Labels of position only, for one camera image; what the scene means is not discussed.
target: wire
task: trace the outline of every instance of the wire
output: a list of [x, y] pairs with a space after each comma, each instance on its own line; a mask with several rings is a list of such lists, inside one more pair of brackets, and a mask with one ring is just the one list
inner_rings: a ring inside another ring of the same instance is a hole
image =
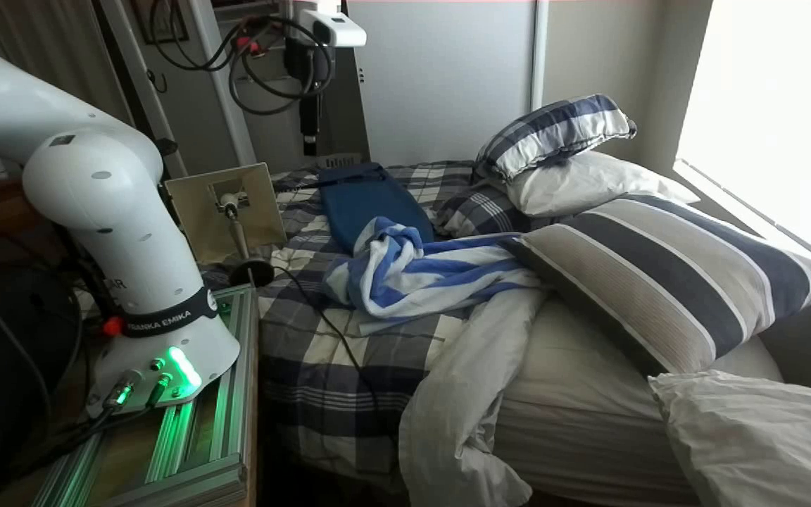
[[5, 332], [5, 339], [12, 340], [13, 353], [21, 359], [21, 363], [31, 369], [31, 377], [40, 390], [41, 405], [44, 405], [44, 421], [50, 421], [50, 394], [44, 387], [44, 377], [40, 371], [40, 367], [33, 363], [33, 359], [28, 354], [28, 350], [16, 340], [16, 335], [12, 332], [12, 328], [2, 321], [0, 316], [0, 329]]
[[136, 421], [150, 416], [151, 411], [136, 411], [136, 415], [124, 415], [124, 416], [112, 416], [112, 411], [102, 411], [95, 421], [83, 421], [79, 426], [71, 426], [71, 436], [65, 436], [61, 442], [54, 442], [41, 457], [36, 457], [33, 462], [12, 470], [2, 483], [0, 483], [0, 497], [12, 488], [13, 480], [36, 473], [40, 467], [47, 467], [50, 462], [57, 462], [58, 457], [76, 450], [79, 446], [83, 446], [92, 435], [97, 431], [109, 431]]
[[319, 301], [303, 290], [303, 285], [297, 283], [297, 276], [288, 267], [279, 267], [283, 276], [289, 276], [289, 283], [296, 285], [296, 290], [300, 293], [300, 298], [311, 307], [311, 312], [334, 332], [334, 339], [344, 345], [344, 353], [358, 376], [358, 380], [368, 390], [371, 394], [371, 405], [375, 405], [375, 415], [379, 421], [379, 426], [385, 426], [385, 436], [392, 440], [392, 447], [397, 447], [397, 429], [388, 429], [388, 421], [383, 416], [383, 409], [379, 409], [379, 394], [375, 390], [375, 383], [368, 380], [368, 376], [364, 371], [364, 367], [358, 363], [352, 347], [350, 347], [350, 339], [345, 332], [340, 332], [340, 328], [334, 328], [326, 312], [319, 307]]
[[283, 109], [289, 109], [289, 108], [296, 105], [296, 100], [288, 100], [283, 105], [266, 108], [266, 109], [258, 109], [258, 108], [244, 105], [241, 95], [238, 95], [238, 91], [235, 91], [235, 69], [238, 69], [238, 56], [234, 56], [234, 62], [231, 62], [231, 80], [228, 80], [228, 93], [231, 93], [231, 100], [234, 100], [234, 105], [235, 105], [238, 109], [244, 109], [244, 114], [250, 114], [250, 116], [275, 116], [275, 114], [283, 114]]
[[151, 0], [151, 4], [150, 4], [147, 29], [150, 29], [150, 39], [151, 39], [155, 50], [157, 50], [168, 66], [174, 66], [174, 69], [179, 69], [179, 71], [206, 71], [206, 74], [214, 74], [214, 71], [221, 71], [221, 69], [231, 62], [231, 54], [234, 54], [234, 50], [228, 50], [228, 45], [234, 43], [238, 25], [234, 25], [234, 29], [221, 38], [221, 43], [217, 45], [217, 50], [214, 50], [206, 62], [193, 62], [193, 60], [183, 50], [183, 45], [179, 45], [179, 38], [183, 38], [183, 35], [174, 31], [174, 29], [179, 25], [179, 5], [176, 5], [176, 0], [168, 0], [168, 29], [171, 29], [168, 39], [171, 39], [171, 45], [176, 47], [176, 54], [179, 54], [186, 62], [176, 62], [174, 56], [168, 56], [166, 47], [164, 47], [166, 43], [157, 39], [157, 22], [155, 22], [155, 21], [157, 21], [157, 11], [161, 11], [161, 4], [164, 4], [164, 0]]
[[[221, 71], [221, 69], [231, 69], [231, 74], [228, 74], [228, 93], [231, 93], [234, 105], [235, 105], [238, 109], [250, 114], [250, 116], [275, 116], [275, 114], [283, 114], [283, 109], [289, 109], [296, 102], [323, 93], [323, 91], [328, 87], [328, 81], [334, 80], [334, 54], [331, 54], [331, 47], [328, 47], [326, 43], [321, 43], [311, 31], [306, 31], [303, 25], [297, 25], [296, 21], [283, 21], [283, 18], [257, 18], [257, 21], [244, 21], [244, 22], [238, 22], [238, 25], [234, 25], [234, 29], [221, 38], [220, 47], [217, 47], [206, 62], [193, 62], [193, 60], [183, 50], [183, 45], [179, 45], [179, 38], [183, 38], [183, 35], [176, 35], [176, 25], [183, 22], [179, 5], [176, 5], [176, 0], [168, 0], [168, 8], [166, 8], [168, 43], [171, 43], [174, 50], [179, 54], [179, 60], [183, 60], [183, 62], [179, 62], [176, 56], [171, 56], [171, 54], [164, 47], [166, 39], [157, 39], [157, 15], [164, 11], [164, 4], [166, 4], [166, 0], [151, 0], [151, 4], [150, 4], [147, 29], [150, 29], [150, 39], [151, 39], [155, 50], [157, 50], [168, 66], [174, 66], [174, 69], [179, 69], [179, 71], [217, 74], [217, 71]], [[306, 66], [310, 66], [310, 69], [303, 71], [306, 77], [300, 80], [300, 87], [297, 87], [296, 93], [266, 84], [266, 81], [252, 71], [252, 66], [250, 66], [250, 56], [264, 56], [279, 39], [283, 39], [283, 38], [269, 38], [266, 43], [264, 43], [264, 39], [258, 43], [258, 38], [272, 35], [272, 31], [288, 35], [288, 38], [289, 38], [289, 35], [297, 35], [297, 38], [300, 38], [300, 39], [297, 39], [300, 45], [310, 45], [310, 47], [316, 47], [316, 50], [321, 54], [323, 69], [321, 69], [311, 56], [306, 56]], [[235, 91], [238, 69], [244, 71], [248, 81], [252, 81], [252, 84], [261, 87], [264, 93], [279, 95], [279, 100], [288, 100], [288, 102], [279, 105], [279, 108], [252, 108], [252, 105], [244, 105], [244, 100], [241, 100], [238, 91]]]
[[279, 31], [288, 29], [288, 31], [300, 35], [311, 47], [321, 50], [326, 77], [323, 77], [323, 80], [316, 80], [316, 62], [310, 60], [310, 74], [306, 74], [306, 81], [300, 84], [297, 93], [288, 93], [288, 91], [269, 87], [264, 80], [258, 80], [258, 77], [252, 74], [252, 69], [250, 69], [248, 60], [244, 60], [248, 54], [244, 54], [244, 56], [241, 56], [241, 66], [244, 66], [248, 77], [250, 77], [261, 91], [266, 91], [269, 95], [306, 100], [306, 95], [316, 95], [316, 93], [326, 91], [326, 84], [334, 80], [334, 56], [331, 56], [328, 45], [323, 45], [311, 31], [300, 29], [297, 22], [283, 21], [283, 18], [264, 18], [264, 21], [248, 22], [248, 29], [252, 29], [252, 31], [250, 31], [252, 39], [258, 39], [258, 38], [261, 38], [264, 31], [269, 31], [269, 29], [279, 29]]
[[74, 298], [74, 307], [76, 307], [74, 350], [71, 350], [67, 363], [65, 363], [65, 369], [61, 369], [61, 376], [58, 376], [58, 380], [57, 380], [54, 390], [58, 390], [58, 387], [67, 380], [67, 376], [71, 376], [71, 369], [74, 369], [74, 363], [76, 363], [76, 354], [79, 354], [82, 350], [88, 350], [88, 347], [82, 347], [82, 345], [88, 345], [88, 340], [83, 340], [83, 318], [82, 318], [79, 298], [76, 298], [74, 290], [71, 290], [71, 298]]

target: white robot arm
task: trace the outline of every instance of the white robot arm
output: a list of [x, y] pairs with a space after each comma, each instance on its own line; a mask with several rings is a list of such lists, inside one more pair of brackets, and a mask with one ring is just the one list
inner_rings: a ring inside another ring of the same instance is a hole
[[89, 252], [124, 335], [95, 363], [89, 415], [190, 400], [238, 354], [157, 194], [155, 145], [0, 60], [0, 159], [31, 205]]

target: pillow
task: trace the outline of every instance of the pillow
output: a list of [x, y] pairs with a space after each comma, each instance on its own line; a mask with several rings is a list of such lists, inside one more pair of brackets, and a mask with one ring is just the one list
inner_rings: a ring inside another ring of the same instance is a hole
[[472, 185], [465, 194], [445, 201], [437, 209], [438, 236], [475, 236], [502, 232], [533, 232], [535, 226], [548, 226], [551, 221], [524, 218], [504, 191], [489, 183]]
[[651, 390], [700, 505], [811, 505], [811, 390], [724, 371]]
[[634, 135], [634, 122], [609, 95], [555, 102], [497, 131], [482, 150], [475, 169], [518, 177], [540, 163], [566, 162], [611, 139]]
[[697, 371], [811, 304], [811, 259], [656, 198], [524, 233], [516, 254], [623, 329], [644, 371]]
[[562, 166], [524, 173], [507, 180], [507, 194], [528, 218], [566, 218], [618, 194], [652, 194], [675, 202], [697, 201], [680, 183], [604, 153], [582, 153]]

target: white wall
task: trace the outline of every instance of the white wall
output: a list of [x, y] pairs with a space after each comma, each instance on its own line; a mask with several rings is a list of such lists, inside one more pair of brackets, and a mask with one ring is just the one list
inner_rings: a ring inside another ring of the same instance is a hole
[[640, 128], [602, 150], [671, 169], [710, 0], [551, 0], [542, 102], [604, 93]]
[[354, 0], [368, 31], [354, 50], [368, 153], [379, 163], [472, 162], [528, 108], [528, 0]]

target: striped pillow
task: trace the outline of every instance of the striped pillow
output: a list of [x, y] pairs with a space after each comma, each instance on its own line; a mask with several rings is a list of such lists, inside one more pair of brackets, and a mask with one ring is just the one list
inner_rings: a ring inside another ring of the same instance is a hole
[[634, 122], [609, 95], [551, 102], [496, 133], [482, 150], [475, 169], [485, 177], [509, 180], [542, 163], [569, 162], [611, 139], [634, 135]]
[[697, 371], [811, 304], [811, 259], [656, 198], [611, 201], [516, 252], [631, 335], [644, 371]]
[[513, 201], [489, 183], [469, 185], [437, 209], [438, 236], [475, 236], [502, 232], [533, 232], [548, 226], [548, 218], [526, 218]]

